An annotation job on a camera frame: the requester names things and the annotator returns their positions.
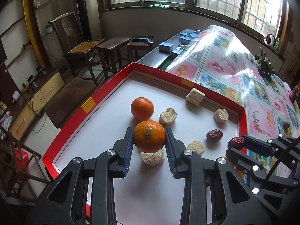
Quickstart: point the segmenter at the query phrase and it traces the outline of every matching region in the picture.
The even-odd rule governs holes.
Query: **black table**
[[[191,34],[195,31],[191,29],[185,29],[182,32]],[[166,40],[165,42],[173,44],[174,45],[173,48],[175,49],[180,45],[179,37],[182,32],[178,33],[177,35],[174,35],[172,38]],[[170,52],[160,51],[158,46],[154,50],[146,54],[144,57],[142,57],[140,60],[138,60],[137,62],[154,68],[158,68],[167,59],[167,57],[170,56],[170,54],[171,54]]]

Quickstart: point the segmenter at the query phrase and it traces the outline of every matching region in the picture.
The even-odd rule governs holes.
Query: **silver screw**
[[[253,171],[257,171],[257,170],[258,170],[258,166],[257,166],[257,165],[253,166],[253,167],[252,167],[252,170],[253,170]]]
[[[257,188],[257,187],[255,187],[255,188],[252,189],[252,193],[253,194],[258,194],[259,191],[260,191],[260,189]]]
[[[81,158],[80,158],[80,157],[75,157],[75,158],[72,160],[72,162],[73,162],[74,164],[78,164],[78,163],[81,162]]]
[[[190,156],[191,154],[193,154],[193,152],[191,150],[184,150],[183,154],[185,154],[186,156]]]
[[[113,149],[110,149],[110,150],[108,150],[108,151],[106,152],[106,154],[108,154],[109,156],[112,156],[112,155],[114,155],[115,153],[116,153],[116,151],[113,150]]]
[[[218,159],[218,162],[221,163],[221,164],[225,164],[226,163],[226,160],[223,158],[223,157],[220,157]]]

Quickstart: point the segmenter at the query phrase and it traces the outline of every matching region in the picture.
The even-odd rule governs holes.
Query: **orange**
[[[136,98],[131,104],[131,113],[135,119],[144,121],[149,119],[154,113],[154,106],[145,97]]]
[[[143,121],[133,131],[133,142],[141,152],[158,152],[165,140],[165,129],[157,121]]]

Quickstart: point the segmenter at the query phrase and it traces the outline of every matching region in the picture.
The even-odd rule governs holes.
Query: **drawer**
[[[46,100],[41,92],[39,90],[28,102],[30,107],[36,112],[39,113],[41,109],[46,105]]]
[[[35,114],[32,108],[27,104],[13,122],[13,125],[10,128],[11,134],[16,139],[20,140],[34,117]]]
[[[41,92],[48,102],[63,86],[65,85],[59,73],[56,73],[48,82],[41,88]]]

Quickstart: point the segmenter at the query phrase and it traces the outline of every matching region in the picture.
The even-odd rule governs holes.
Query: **floral plastic tablecloth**
[[[211,25],[198,34],[167,67],[176,74],[214,90],[245,107],[248,134],[267,141],[278,134],[300,135],[300,110],[289,99],[287,83],[277,76],[269,82],[258,73],[256,60],[235,34]],[[283,122],[291,127],[285,131]],[[248,155],[265,166],[275,158],[265,158],[252,151]],[[282,163],[277,175],[287,177],[290,170]]]

